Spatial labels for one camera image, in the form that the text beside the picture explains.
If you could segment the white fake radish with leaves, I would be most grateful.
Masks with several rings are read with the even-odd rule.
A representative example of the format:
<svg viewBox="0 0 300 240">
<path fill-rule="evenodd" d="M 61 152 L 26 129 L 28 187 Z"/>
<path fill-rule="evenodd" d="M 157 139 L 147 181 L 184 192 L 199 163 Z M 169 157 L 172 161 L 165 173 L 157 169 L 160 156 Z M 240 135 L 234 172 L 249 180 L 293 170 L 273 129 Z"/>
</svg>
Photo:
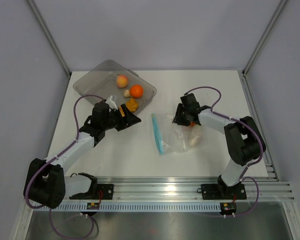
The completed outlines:
<svg viewBox="0 0 300 240">
<path fill-rule="evenodd" d="M 202 139 L 203 129 L 200 125 L 194 125 L 191 127 L 190 135 L 188 138 L 188 145 L 190 147 L 197 146 Z"/>
</svg>

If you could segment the beige fake garlic bulb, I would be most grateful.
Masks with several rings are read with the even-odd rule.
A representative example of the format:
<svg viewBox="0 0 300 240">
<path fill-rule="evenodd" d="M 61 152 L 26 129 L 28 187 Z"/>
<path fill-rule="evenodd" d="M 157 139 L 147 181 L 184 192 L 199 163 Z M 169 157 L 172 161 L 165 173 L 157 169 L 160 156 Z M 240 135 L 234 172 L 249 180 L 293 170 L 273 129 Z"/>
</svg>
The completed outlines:
<svg viewBox="0 0 300 240">
<path fill-rule="evenodd" d="M 123 96 L 124 96 L 125 98 L 131 97 L 130 91 L 129 91 L 128 89 L 125 89 L 125 90 L 123 91 Z"/>
</svg>

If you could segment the fake peach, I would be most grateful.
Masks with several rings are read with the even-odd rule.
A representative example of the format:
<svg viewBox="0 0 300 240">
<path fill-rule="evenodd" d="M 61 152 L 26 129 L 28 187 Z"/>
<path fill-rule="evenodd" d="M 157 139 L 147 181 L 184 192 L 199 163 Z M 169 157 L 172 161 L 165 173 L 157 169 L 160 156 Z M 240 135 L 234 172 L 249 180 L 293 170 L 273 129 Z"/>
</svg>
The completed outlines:
<svg viewBox="0 0 300 240">
<path fill-rule="evenodd" d="M 117 75 L 116 86 L 120 89 L 125 88 L 129 84 L 129 79 L 125 75 Z"/>
</svg>

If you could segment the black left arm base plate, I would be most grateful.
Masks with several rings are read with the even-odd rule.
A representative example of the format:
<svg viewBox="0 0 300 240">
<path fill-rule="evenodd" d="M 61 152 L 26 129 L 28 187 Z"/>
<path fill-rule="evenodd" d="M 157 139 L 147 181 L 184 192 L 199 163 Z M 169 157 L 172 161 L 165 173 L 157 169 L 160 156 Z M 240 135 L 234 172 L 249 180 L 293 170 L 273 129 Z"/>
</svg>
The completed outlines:
<svg viewBox="0 0 300 240">
<path fill-rule="evenodd" d="M 70 200 L 112 200 L 114 194 L 113 184 L 97 184 L 91 186 L 87 192 L 77 193 L 69 197 Z"/>
</svg>

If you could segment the aluminium frame rail right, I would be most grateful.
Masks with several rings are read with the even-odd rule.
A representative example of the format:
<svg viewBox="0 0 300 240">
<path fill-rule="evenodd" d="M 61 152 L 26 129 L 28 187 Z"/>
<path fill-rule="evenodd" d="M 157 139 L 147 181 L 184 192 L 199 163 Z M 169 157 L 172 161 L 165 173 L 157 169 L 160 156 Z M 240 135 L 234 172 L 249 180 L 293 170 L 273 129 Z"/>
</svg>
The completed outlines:
<svg viewBox="0 0 300 240">
<path fill-rule="evenodd" d="M 278 174 L 276 163 L 273 160 L 273 156 L 271 154 L 270 147 L 267 142 L 265 131 L 264 131 L 264 128 L 261 123 L 259 111 L 258 111 L 256 102 L 255 102 L 252 90 L 249 86 L 248 79 L 242 71 L 238 70 L 237 72 L 238 72 L 238 76 L 240 79 L 240 83 L 241 83 L 242 90 L 243 90 L 243 93 L 244 93 L 244 96 L 245 96 L 245 99 L 247 102 L 249 112 L 250 112 L 251 116 L 253 117 L 253 119 L 259 129 L 259 132 L 264 140 L 265 146 L 266 146 L 263 161 L 265 162 L 266 167 L 270 167 L 272 169 L 272 172 L 268 174 L 268 178 L 274 179 L 277 182 L 280 182 L 281 181 L 280 175 Z"/>
</svg>

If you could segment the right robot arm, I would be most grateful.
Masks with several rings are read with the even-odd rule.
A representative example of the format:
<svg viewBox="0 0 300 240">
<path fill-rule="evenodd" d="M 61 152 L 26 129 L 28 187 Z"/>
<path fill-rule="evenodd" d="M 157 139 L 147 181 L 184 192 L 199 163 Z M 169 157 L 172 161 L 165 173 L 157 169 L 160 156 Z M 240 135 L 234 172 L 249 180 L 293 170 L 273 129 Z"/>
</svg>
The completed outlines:
<svg viewBox="0 0 300 240">
<path fill-rule="evenodd" d="M 224 134 L 230 161 L 216 183 L 200 186 L 203 200 L 245 200 L 242 183 L 248 168 L 258 164 L 266 150 L 261 133 L 250 116 L 240 119 L 215 112 L 210 106 L 201 106 L 193 93 L 180 98 L 173 123 L 180 126 L 204 126 Z"/>
</svg>

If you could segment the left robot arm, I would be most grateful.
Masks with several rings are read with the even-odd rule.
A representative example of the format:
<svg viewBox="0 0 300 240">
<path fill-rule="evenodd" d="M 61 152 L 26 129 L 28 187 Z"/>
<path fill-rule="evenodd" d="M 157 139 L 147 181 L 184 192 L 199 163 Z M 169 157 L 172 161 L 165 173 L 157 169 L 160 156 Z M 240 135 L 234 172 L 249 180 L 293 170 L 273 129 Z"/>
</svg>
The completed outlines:
<svg viewBox="0 0 300 240">
<path fill-rule="evenodd" d="M 84 172 L 66 181 L 65 173 L 100 143 L 106 131 L 116 129 L 119 132 L 141 121 L 125 104 L 117 107 L 108 100 L 96 103 L 83 126 L 77 129 L 74 140 L 64 150 L 46 159 L 31 161 L 23 191 L 27 205 L 32 209 L 43 206 L 55 209 L 65 197 L 101 201 L 107 196 L 107 190 L 113 188 L 112 184 L 99 187 L 97 177 Z"/>
</svg>

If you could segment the orange fake orange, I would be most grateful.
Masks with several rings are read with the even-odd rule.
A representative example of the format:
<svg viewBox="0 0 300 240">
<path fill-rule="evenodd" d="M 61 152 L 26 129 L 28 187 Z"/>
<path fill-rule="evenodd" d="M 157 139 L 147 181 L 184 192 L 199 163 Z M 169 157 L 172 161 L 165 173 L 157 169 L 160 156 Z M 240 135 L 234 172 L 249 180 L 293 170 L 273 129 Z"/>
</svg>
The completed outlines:
<svg viewBox="0 0 300 240">
<path fill-rule="evenodd" d="M 130 96 L 133 98 L 141 98 L 144 93 L 144 89 L 141 85 L 135 84 L 129 90 Z"/>
</svg>

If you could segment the clear zip top bag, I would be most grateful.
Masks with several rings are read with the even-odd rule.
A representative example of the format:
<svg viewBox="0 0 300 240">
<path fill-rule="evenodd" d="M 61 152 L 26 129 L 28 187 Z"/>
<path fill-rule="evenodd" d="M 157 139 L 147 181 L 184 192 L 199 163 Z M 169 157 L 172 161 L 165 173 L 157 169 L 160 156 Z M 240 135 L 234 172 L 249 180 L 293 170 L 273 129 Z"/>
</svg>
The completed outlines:
<svg viewBox="0 0 300 240">
<path fill-rule="evenodd" d="M 205 129 L 202 127 L 201 142 L 190 147 L 188 144 L 192 126 L 182 126 L 172 123 L 173 114 L 151 114 L 154 141 L 160 155 L 170 153 L 185 153 L 207 144 Z"/>
</svg>

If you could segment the smoky clear plastic bin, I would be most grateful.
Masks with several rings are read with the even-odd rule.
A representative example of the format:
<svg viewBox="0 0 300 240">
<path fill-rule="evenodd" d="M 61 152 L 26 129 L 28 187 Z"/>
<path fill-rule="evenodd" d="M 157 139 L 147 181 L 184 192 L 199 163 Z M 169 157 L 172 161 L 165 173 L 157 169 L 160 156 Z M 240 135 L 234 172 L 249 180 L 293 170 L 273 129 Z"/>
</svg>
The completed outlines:
<svg viewBox="0 0 300 240">
<path fill-rule="evenodd" d="M 120 75 L 127 77 L 128 83 L 126 87 L 117 87 L 117 77 Z M 81 96 L 96 95 L 104 99 L 113 96 L 116 105 L 120 106 L 129 100 L 124 96 L 124 91 L 130 90 L 134 85 L 140 85 L 143 88 L 142 96 L 135 99 L 138 103 L 138 108 L 134 114 L 138 115 L 152 101 L 157 94 L 157 89 L 139 77 L 138 74 L 114 60 L 108 59 L 100 63 L 77 80 L 73 84 L 73 89 Z"/>
</svg>

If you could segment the fake fried chicken piece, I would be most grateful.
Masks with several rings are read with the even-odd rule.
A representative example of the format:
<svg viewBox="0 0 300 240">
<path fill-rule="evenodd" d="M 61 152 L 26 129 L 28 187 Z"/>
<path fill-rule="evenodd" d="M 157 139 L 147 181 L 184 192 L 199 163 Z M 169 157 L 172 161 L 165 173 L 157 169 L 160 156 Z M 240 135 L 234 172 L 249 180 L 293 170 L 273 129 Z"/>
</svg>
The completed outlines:
<svg viewBox="0 0 300 240">
<path fill-rule="evenodd" d="M 126 107 L 128 108 L 128 110 L 132 113 L 136 112 L 137 109 L 139 108 L 139 104 L 136 101 L 135 98 L 130 98 L 126 103 L 125 103 Z"/>
</svg>

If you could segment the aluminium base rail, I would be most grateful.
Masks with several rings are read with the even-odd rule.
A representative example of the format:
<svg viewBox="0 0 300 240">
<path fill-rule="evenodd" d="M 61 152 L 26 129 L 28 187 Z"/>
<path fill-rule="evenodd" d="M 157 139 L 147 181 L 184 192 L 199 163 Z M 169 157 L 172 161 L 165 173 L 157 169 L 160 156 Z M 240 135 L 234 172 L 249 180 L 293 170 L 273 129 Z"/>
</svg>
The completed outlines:
<svg viewBox="0 0 300 240">
<path fill-rule="evenodd" d="M 74 176 L 65 176 L 69 181 Z M 113 184 L 113 201 L 141 200 L 141 201 L 187 201 L 203 200 L 202 184 L 215 184 L 213 177 L 97 177 L 98 184 Z M 287 182 L 276 181 L 268 177 L 243 181 L 247 195 L 251 201 L 258 196 L 261 201 L 291 202 L 294 196 Z M 230 200 L 203 200 L 203 201 L 230 201 Z"/>
</svg>

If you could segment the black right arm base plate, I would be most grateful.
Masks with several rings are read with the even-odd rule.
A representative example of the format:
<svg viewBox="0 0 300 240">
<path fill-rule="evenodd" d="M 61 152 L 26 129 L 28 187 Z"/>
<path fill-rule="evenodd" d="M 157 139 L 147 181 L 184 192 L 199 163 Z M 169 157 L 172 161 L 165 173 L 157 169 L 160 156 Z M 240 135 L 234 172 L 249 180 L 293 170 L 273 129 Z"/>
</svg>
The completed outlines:
<svg viewBox="0 0 300 240">
<path fill-rule="evenodd" d="M 203 200 L 246 200 L 245 186 L 239 183 L 235 186 L 221 186 L 217 183 L 206 183 L 200 186 Z"/>
</svg>

